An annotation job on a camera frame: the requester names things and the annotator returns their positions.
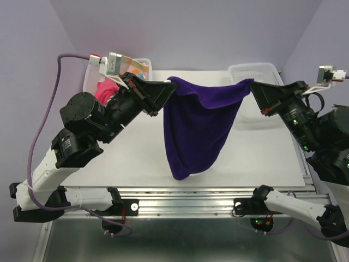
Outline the purple towel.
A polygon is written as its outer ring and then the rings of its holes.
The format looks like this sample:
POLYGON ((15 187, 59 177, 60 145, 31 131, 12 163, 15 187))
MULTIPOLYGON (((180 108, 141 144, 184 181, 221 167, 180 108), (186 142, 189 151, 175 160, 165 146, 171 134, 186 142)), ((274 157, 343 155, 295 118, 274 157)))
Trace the purple towel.
POLYGON ((214 164, 253 79, 213 87, 169 80, 178 87, 164 106, 165 152, 173 178, 181 181, 214 164))

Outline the pink towel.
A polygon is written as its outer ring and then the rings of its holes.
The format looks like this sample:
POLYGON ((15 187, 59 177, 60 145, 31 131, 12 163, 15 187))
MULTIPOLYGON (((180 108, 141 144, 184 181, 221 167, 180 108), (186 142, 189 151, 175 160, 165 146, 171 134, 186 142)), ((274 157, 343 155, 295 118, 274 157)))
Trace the pink towel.
POLYGON ((119 89, 120 87, 114 81, 109 78, 105 78, 104 81, 98 82, 94 97, 103 106, 106 106, 108 101, 119 91, 119 89))

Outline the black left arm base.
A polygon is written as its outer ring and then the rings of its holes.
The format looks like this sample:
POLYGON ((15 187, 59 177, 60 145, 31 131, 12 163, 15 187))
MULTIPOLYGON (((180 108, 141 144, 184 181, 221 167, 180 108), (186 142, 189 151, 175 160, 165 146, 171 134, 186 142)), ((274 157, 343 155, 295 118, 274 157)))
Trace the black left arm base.
POLYGON ((136 208, 136 210, 133 210, 132 206, 138 206, 139 200, 122 199, 118 189, 115 187, 107 187, 107 191, 112 198, 111 206, 104 210, 95 210, 95 213, 102 217, 121 216, 121 219, 112 219, 111 221, 114 223, 102 220, 101 227, 104 231, 104 234, 111 237, 128 236, 133 232, 133 230, 129 226, 126 226, 126 218, 127 216, 132 217, 138 215, 138 208, 136 208))

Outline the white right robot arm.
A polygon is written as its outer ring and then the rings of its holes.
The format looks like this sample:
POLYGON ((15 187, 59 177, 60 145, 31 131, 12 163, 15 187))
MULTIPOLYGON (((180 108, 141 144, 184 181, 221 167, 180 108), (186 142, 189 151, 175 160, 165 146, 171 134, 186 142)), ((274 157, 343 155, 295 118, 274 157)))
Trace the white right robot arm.
POLYGON ((251 197, 252 209, 286 214, 319 230, 321 240, 348 247, 348 106, 335 105, 319 116, 310 106, 311 92, 304 81, 286 86, 253 81, 249 87, 261 114, 278 115, 300 148, 312 154, 307 163, 337 202, 309 203, 261 185, 251 197))

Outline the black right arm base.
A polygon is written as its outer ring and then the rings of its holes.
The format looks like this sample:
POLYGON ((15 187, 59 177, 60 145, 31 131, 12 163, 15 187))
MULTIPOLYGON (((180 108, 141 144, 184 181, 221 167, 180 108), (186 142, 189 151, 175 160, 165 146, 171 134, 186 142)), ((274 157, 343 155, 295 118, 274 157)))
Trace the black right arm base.
POLYGON ((265 201, 273 190, 270 186, 261 185, 254 189, 250 198, 235 199, 231 215, 237 218, 253 216, 250 218, 250 224, 255 230, 264 234, 271 232, 274 226, 274 212, 267 208, 265 201))

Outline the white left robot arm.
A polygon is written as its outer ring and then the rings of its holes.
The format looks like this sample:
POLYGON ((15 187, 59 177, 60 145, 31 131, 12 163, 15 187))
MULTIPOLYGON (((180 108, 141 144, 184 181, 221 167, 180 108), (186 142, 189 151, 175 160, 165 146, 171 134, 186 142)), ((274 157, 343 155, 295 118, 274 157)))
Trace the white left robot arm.
POLYGON ((74 95, 60 115, 63 129, 52 140, 44 159, 22 183, 10 185, 17 201, 14 221, 45 223, 66 212, 86 208, 100 216, 119 216, 125 206, 115 187, 73 190, 62 183, 101 155, 100 143, 110 143, 136 116, 156 116, 177 89, 174 82, 145 81, 135 74, 122 76, 123 86, 106 104, 94 95, 74 95))

